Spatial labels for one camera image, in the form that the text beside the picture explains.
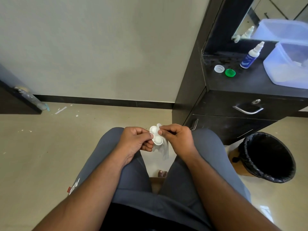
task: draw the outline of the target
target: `black countertop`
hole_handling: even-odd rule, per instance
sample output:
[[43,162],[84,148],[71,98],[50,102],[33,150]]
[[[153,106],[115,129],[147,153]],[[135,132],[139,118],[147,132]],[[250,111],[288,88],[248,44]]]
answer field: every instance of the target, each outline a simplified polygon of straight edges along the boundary
[[[263,67],[262,59],[257,58],[248,69],[241,68],[240,62],[243,57],[245,55],[203,55],[207,91],[219,90],[308,98],[308,89],[274,84]],[[233,69],[236,75],[227,77],[225,72],[217,73],[214,71],[216,65],[222,65],[225,69]]]

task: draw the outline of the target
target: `left hand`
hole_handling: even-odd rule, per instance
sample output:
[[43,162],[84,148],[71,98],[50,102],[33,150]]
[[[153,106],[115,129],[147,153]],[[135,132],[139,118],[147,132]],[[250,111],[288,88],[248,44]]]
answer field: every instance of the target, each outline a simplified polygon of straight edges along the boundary
[[120,141],[114,151],[124,157],[124,165],[128,164],[138,150],[152,151],[153,135],[141,127],[125,127]]

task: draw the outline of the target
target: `grey shorts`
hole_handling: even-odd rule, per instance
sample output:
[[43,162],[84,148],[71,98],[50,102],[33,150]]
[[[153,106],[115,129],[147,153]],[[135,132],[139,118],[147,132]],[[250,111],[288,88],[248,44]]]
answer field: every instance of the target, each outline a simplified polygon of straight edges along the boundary
[[[76,178],[71,191],[80,186],[111,153],[122,132],[123,128],[116,127],[102,136]],[[250,193],[229,162],[219,137],[209,129],[198,129],[193,131],[192,135],[202,158],[250,202]],[[212,229],[211,221],[196,191],[190,171],[179,157],[176,157],[171,165],[159,194],[153,194],[144,161],[138,151],[132,161],[123,168],[112,202],[187,225],[196,230]]]

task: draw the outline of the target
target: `green lid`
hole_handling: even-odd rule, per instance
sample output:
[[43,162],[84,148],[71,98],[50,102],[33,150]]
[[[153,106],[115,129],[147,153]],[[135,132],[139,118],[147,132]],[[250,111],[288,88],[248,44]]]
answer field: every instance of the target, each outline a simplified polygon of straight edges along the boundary
[[226,72],[225,74],[228,76],[228,77],[234,77],[236,72],[233,70],[233,69],[226,69]]

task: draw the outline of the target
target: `forearm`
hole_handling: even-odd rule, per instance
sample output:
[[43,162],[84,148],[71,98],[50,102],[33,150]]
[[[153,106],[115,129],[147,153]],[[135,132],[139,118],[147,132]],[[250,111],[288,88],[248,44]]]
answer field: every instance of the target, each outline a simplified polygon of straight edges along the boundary
[[118,185],[123,165],[124,160],[116,152],[112,152],[34,231],[99,230]]
[[279,230],[237,193],[199,154],[184,160],[198,194],[218,231]]

